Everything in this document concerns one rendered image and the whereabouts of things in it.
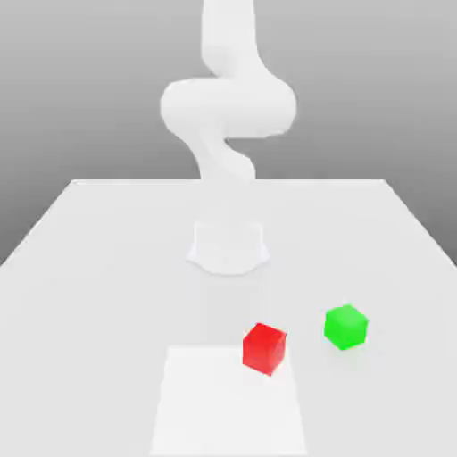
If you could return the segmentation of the small red cube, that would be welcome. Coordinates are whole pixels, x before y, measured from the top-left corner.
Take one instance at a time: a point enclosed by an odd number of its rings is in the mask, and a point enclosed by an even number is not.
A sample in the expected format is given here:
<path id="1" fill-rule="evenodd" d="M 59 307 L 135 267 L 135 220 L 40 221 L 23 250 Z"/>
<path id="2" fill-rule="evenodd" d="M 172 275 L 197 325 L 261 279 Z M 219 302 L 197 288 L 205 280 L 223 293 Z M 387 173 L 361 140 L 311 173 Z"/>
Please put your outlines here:
<path id="1" fill-rule="evenodd" d="M 286 341 L 286 332 L 258 322 L 243 338 L 242 363 L 271 377 L 284 360 Z"/>

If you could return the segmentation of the small green cube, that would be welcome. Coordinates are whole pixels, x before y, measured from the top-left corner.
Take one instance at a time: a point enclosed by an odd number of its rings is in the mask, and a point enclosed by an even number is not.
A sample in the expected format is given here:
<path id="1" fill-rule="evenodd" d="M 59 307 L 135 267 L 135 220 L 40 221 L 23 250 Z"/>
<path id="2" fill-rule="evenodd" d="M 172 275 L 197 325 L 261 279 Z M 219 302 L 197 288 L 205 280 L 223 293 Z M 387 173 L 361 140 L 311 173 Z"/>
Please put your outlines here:
<path id="1" fill-rule="evenodd" d="M 339 350 L 347 350 L 365 342 L 369 319 L 346 303 L 326 311 L 324 336 Z"/>

